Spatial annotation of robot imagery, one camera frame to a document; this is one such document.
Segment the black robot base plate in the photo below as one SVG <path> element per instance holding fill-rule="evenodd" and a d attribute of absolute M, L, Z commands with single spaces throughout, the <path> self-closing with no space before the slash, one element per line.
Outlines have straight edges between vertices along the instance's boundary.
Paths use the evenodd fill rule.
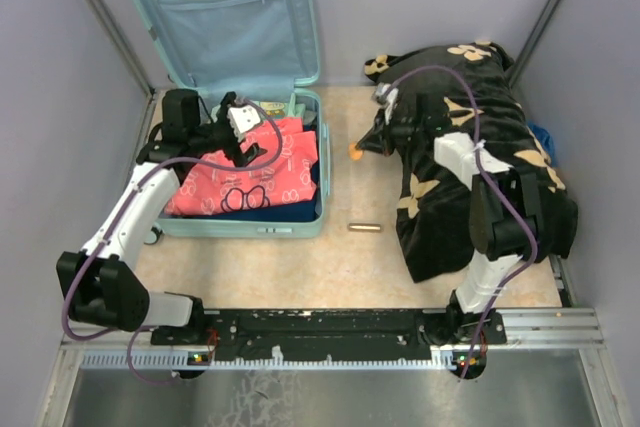
<path fill-rule="evenodd" d="M 159 327 L 154 346 L 212 347 L 224 360 L 234 356 L 263 359 L 278 346 L 288 360 L 429 359 L 433 347 L 468 344 L 475 326 L 470 321 L 450 329 L 448 308 L 338 310 L 206 310 L 186 327 Z M 503 345 L 505 326 L 496 310 L 477 344 Z"/>

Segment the small orange round object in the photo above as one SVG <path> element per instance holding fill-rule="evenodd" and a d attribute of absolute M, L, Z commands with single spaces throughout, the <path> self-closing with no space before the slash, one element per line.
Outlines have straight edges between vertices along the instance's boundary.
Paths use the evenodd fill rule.
<path fill-rule="evenodd" d="M 358 161 L 362 158 L 364 151 L 360 150 L 355 143 L 349 145 L 349 157 L 351 160 Z"/>

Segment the pink printed garment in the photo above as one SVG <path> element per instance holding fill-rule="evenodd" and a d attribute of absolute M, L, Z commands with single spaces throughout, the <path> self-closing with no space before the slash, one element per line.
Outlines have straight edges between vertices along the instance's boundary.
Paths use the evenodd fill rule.
<path fill-rule="evenodd" d="M 209 216 L 269 207 L 306 205 L 316 197 L 318 181 L 313 169 L 319 165 L 316 132 L 299 118 L 286 117 L 251 131 L 244 149 L 256 143 L 266 150 L 258 158 L 270 165 L 249 172 L 227 172 L 196 164 L 179 191 L 165 207 L 172 216 Z"/>

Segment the light green cartoon cloth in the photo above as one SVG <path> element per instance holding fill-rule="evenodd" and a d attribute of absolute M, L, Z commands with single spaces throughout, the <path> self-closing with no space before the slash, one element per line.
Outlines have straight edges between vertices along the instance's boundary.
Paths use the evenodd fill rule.
<path fill-rule="evenodd" d="M 266 122 L 267 116 L 272 117 L 274 120 L 283 119 L 285 117 L 300 118 L 304 125 L 310 125 L 317 118 L 317 112 L 308 108 L 304 103 L 298 103 L 295 95 L 293 95 L 287 102 L 257 100 L 253 100 L 251 102 L 236 101 L 231 107 L 240 107 L 244 105 L 251 105 L 256 108 L 263 120 L 262 124 Z"/>

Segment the dark blue shirt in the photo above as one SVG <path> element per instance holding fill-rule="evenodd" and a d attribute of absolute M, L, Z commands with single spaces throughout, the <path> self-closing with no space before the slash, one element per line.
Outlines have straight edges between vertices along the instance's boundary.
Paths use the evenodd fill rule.
<path fill-rule="evenodd" d="M 320 168 L 307 159 L 284 159 L 250 172 L 224 172 L 197 165 L 166 206 L 181 217 L 294 222 L 316 220 Z"/>

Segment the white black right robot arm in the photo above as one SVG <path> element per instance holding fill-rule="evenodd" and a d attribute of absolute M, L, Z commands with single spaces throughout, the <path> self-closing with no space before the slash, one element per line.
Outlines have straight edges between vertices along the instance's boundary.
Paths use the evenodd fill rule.
<path fill-rule="evenodd" d="M 463 282 L 448 306 L 448 334 L 470 342 L 490 318 L 510 281 L 538 256 L 543 216 L 536 175 L 496 158 L 479 137 L 445 133 L 434 140 L 435 162 L 470 193 L 469 235 L 474 252 Z"/>

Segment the gold cylindrical tube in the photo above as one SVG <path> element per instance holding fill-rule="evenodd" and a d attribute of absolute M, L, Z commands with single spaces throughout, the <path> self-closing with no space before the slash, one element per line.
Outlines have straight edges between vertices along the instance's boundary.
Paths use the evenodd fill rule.
<path fill-rule="evenodd" d="M 362 222 L 350 222 L 347 225 L 349 231 L 352 232 L 370 232 L 380 233 L 383 230 L 381 224 L 378 223 L 362 223 Z"/>

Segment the black floral fleece blanket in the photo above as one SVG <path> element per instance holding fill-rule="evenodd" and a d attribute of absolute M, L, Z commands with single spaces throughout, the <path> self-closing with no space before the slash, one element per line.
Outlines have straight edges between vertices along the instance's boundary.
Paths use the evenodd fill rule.
<path fill-rule="evenodd" d="M 505 256 L 567 257 L 578 207 L 528 127 L 494 42 L 366 61 L 379 109 L 358 148 L 403 165 L 396 232 L 414 282 Z"/>

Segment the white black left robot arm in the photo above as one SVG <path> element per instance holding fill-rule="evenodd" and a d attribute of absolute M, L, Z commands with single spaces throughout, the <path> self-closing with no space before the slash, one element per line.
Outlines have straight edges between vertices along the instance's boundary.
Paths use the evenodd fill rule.
<path fill-rule="evenodd" d="M 138 153 L 122 196 L 98 231 L 77 252 L 65 251 L 56 263 L 64 304 L 65 334 L 81 339 L 71 324 L 97 326 L 101 334 L 171 327 L 184 342 L 201 341 L 208 320 L 189 295 L 149 291 L 134 267 L 140 250 L 171 197 L 204 155 L 222 152 L 227 170 L 260 169 L 264 149 L 241 146 L 266 119 L 255 103 L 233 92 L 224 95 L 216 114 L 203 120 L 204 101 L 194 90 L 174 89 L 162 99 L 162 120 Z"/>

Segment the light teal hardshell suitcase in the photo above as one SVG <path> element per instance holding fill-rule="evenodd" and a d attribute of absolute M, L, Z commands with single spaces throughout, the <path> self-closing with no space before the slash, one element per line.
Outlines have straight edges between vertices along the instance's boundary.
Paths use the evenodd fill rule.
<path fill-rule="evenodd" d="M 329 127 L 313 91 L 320 55 L 313 0 L 132 0 L 171 80 L 196 90 L 210 108 L 234 91 L 252 100 L 295 95 L 317 112 L 320 194 L 307 223 L 214 220 L 161 214 L 176 237 L 313 238 L 323 227 L 331 189 Z"/>

